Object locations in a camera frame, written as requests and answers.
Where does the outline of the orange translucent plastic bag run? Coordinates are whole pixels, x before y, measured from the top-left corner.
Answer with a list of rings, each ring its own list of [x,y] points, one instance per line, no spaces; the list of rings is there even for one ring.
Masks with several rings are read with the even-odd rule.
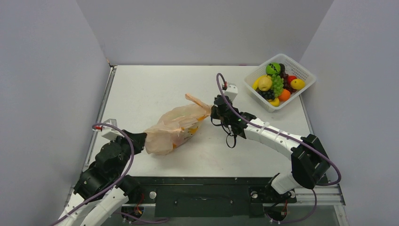
[[[158,122],[146,129],[145,150],[148,154],[166,155],[187,142],[211,114],[211,105],[189,93],[191,104],[175,107],[163,114]]]

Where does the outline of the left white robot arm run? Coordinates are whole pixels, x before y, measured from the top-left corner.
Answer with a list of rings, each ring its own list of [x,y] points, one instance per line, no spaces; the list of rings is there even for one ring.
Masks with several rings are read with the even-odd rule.
[[[103,132],[108,139],[83,171],[55,226],[99,226],[122,204],[142,199],[141,185],[128,174],[131,158],[142,152],[146,133]]]

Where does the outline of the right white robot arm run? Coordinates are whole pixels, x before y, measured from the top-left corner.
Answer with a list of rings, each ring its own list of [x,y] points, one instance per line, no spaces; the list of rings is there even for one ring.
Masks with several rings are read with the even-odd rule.
[[[316,136],[293,135],[279,130],[256,116],[230,108],[218,95],[211,108],[211,118],[217,119],[228,128],[233,137],[242,137],[268,146],[291,161],[291,169],[278,173],[266,187],[266,197],[271,201],[279,200],[288,191],[303,187],[313,189],[329,169],[322,144]]]

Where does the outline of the orange fake orange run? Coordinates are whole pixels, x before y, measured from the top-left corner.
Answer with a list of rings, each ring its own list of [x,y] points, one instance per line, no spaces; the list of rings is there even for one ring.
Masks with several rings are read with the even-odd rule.
[[[283,89],[282,93],[278,96],[279,101],[284,102],[290,99],[291,93],[287,89]]]

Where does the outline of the yellow banana in basket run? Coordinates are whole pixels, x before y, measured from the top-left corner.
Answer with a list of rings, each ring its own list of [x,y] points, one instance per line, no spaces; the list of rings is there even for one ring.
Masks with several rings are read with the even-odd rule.
[[[267,77],[267,75],[262,75],[262,76],[258,77],[258,78],[255,80],[255,82],[253,83],[252,89],[253,89],[253,90],[257,90],[257,89],[258,89],[258,83],[259,83],[260,79],[266,78],[266,77]]]

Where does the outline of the dark blue grape bunch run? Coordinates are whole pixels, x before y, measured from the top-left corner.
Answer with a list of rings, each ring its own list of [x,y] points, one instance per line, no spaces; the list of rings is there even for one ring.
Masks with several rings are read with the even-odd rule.
[[[275,99],[275,94],[272,89],[267,91],[257,90],[257,93],[268,102],[273,101]]]

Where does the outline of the yellow pear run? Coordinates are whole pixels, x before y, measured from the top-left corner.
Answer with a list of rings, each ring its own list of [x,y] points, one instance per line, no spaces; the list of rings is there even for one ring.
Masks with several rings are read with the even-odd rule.
[[[262,76],[258,81],[258,89],[260,91],[268,91],[272,87],[272,80],[268,76]]]

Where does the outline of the small yellow fruit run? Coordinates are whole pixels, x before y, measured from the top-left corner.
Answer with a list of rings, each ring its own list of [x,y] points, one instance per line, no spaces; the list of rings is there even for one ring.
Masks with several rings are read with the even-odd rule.
[[[280,105],[280,100],[278,97],[274,98],[273,100],[268,100],[268,102],[274,107],[279,107]]]

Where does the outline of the green grape bunch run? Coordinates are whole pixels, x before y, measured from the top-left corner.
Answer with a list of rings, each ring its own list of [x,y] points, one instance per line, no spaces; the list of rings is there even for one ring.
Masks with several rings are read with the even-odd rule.
[[[274,91],[275,97],[278,97],[281,93],[283,88],[283,79],[279,75],[272,75],[272,87],[271,89]]]

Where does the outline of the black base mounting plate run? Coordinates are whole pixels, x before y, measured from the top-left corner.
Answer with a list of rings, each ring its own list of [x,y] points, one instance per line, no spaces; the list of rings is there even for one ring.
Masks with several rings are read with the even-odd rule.
[[[271,178],[246,177],[139,177],[124,209],[143,211],[153,207],[155,216],[262,218],[281,212],[286,204],[298,204],[300,195],[314,194],[294,188],[284,194],[272,190]]]

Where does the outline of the green ball with black line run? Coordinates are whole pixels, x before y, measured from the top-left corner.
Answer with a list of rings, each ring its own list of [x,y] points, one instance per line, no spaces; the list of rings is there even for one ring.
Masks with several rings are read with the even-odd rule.
[[[267,75],[279,75],[281,72],[281,66],[279,63],[269,63],[266,66],[265,72]]]

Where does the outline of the small red fruit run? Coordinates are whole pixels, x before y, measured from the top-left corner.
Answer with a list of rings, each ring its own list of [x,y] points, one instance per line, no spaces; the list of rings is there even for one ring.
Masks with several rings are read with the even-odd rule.
[[[288,83],[288,84],[291,84],[291,82],[292,82],[293,80],[295,80],[295,79],[297,79],[296,76],[294,76],[294,75],[289,75],[289,76],[287,77],[287,83]]]

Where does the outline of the yellow lemon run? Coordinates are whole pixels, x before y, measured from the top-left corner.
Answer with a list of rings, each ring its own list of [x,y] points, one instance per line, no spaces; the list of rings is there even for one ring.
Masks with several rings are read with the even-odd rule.
[[[306,86],[306,83],[302,79],[294,79],[290,82],[292,89],[301,90]]]

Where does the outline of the white plastic basket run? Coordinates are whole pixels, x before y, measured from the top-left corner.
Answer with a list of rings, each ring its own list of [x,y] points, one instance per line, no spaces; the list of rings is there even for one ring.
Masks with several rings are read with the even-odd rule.
[[[315,81],[315,75],[284,54],[277,54],[244,78],[249,95],[268,112],[286,106]]]

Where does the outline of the aluminium rail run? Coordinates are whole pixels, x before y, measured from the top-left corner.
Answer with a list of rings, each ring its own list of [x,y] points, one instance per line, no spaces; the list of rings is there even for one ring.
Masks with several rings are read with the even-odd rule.
[[[317,199],[317,205],[321,206],[335,206],[335,205],[346,205],[345,200],[339,185],[333,186],[316,186],[313,188],[316,195],[306,188],[296,188],[294,192],[296,194],[297,205],[311,206]]]

